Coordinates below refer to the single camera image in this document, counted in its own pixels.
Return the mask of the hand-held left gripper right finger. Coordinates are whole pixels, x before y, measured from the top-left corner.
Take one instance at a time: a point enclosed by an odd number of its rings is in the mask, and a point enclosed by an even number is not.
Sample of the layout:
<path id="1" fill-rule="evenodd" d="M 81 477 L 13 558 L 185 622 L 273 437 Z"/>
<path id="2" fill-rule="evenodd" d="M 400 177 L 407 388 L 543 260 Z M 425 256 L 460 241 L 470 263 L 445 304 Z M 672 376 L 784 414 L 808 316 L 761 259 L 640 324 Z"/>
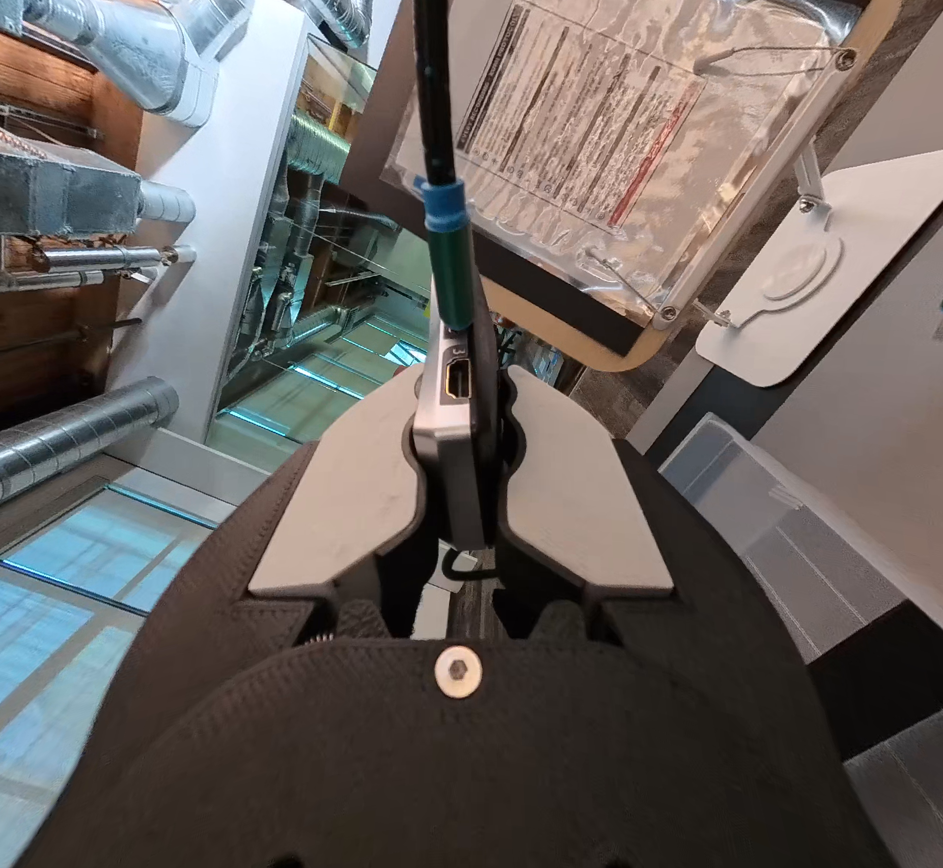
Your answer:
<path id="1" fill-rule="evenodd" d="M 674 582 L 608 431 L 550 385 L 502 374 L 504 468 L 497 490 L 495 613 L 523 639 L 546 607 L 589 626 L 611 602 L 668 600 Z"/>

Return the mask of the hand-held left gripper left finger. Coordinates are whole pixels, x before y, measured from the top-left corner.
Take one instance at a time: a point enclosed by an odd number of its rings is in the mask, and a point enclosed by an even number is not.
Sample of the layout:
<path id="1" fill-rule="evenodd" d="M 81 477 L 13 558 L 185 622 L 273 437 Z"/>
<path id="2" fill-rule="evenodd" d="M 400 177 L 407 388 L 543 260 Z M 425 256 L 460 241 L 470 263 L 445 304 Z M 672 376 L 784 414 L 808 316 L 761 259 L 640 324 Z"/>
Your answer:
<path id="1" fill-rule="evenodd" d="M 421 374 L 403 371 L 324 432 L 249 581 L 254 597 L 313 601 L 333 615 L 368 600 L 393 636 L 413 634 L 439 560 L 412 442 Z"/>

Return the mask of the grey hdmi hub adapter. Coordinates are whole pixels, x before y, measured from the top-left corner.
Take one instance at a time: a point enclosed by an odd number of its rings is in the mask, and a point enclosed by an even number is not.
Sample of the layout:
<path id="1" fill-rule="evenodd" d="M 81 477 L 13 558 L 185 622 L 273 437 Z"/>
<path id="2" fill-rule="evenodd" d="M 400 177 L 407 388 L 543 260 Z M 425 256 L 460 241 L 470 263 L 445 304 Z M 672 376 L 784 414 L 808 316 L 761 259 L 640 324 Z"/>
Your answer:
<path id="1" fill-rule="evenodd" d="M 502 477 L 498 348 L 480 280 L 473 322 L 449 329 L 430 299 L 426 361 L 416 386 L 411 442 L 426 476 L 425 520 L 455 552 L 493 548 Z"/>

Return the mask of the clear plastic bin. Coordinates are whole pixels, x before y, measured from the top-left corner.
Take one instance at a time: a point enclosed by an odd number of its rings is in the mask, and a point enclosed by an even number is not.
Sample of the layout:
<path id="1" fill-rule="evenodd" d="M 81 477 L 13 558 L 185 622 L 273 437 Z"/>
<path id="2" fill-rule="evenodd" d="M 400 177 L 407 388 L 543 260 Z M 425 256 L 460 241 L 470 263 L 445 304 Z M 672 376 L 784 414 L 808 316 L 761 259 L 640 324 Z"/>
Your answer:
<path id="1" fill-rule="evenodd" d="M 907 602 L 941 625 L 938 593 L 718 415 L 703 415 L 659 472 L 753 572 L 805 663 Z"/>

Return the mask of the wooden framed instruction board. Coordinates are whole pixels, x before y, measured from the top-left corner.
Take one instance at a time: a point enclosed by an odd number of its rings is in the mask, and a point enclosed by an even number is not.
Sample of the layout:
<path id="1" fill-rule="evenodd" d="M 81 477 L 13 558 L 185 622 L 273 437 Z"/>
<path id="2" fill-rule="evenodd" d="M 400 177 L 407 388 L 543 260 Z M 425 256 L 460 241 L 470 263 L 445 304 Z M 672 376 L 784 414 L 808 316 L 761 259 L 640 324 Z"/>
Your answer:
<path id="1" fill-rule="evenodd" d="M 402 0 L 341 186 L 421 237 Z M 424 0 L 489 307 L 640 366 L 854 85 L 902 0 Z"/>

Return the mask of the silver rectangular duct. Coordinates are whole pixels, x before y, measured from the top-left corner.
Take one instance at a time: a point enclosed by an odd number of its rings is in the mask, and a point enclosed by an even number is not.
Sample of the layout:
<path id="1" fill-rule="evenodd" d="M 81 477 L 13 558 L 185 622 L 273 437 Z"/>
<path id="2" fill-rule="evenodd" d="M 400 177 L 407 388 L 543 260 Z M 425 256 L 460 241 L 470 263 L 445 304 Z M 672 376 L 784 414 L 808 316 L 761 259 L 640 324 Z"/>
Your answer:
<path id="1" fill-rule="evenodd" d="M 37 157 L 2 147 L 1 233 L 19 238 L 126 234 L 141 220 L 189 224 L 195 202 L 92 152 Z"/>

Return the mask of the silver tapered duct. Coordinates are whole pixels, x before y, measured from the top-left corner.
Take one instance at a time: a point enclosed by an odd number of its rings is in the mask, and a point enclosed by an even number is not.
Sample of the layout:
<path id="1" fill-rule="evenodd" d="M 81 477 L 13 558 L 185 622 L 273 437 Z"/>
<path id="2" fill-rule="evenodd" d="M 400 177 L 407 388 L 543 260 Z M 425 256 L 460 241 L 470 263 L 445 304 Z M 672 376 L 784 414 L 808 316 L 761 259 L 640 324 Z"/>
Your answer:
<path id="1" fill-rule="evenodd" d="M 209 119 L 218 69 L 159 3 L 2 0 L 2 31 L 21 37 L 25 25 L 73 45 L 142 110 L 191 129 Z"/>

